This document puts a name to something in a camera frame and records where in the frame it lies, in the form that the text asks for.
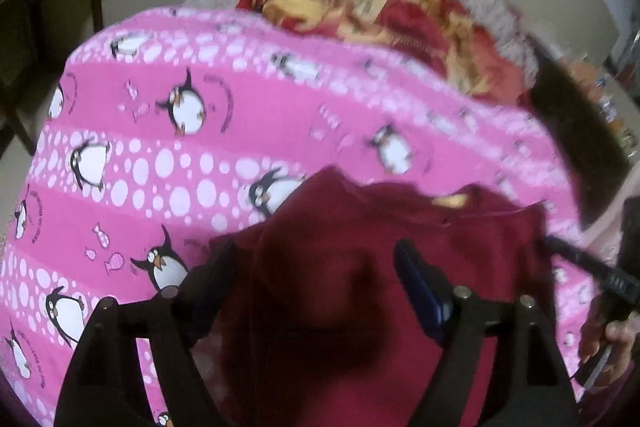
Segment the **person's right hand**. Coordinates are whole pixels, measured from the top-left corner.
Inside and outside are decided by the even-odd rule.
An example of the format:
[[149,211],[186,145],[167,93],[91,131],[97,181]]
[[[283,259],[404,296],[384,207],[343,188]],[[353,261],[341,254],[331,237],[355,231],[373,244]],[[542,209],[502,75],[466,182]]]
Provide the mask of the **person's right hand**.
[[604,316],[602,296],[597,295],[591,300],[587,320],[580,329],[580,363],[587,363],[607,347],[611,352],[600,373],[588,379],[591,384],[589,390],[611,386],[623,377],[631,365],[638,335],[639,314],[636,311],[632,311],[624,321],[608,321]]

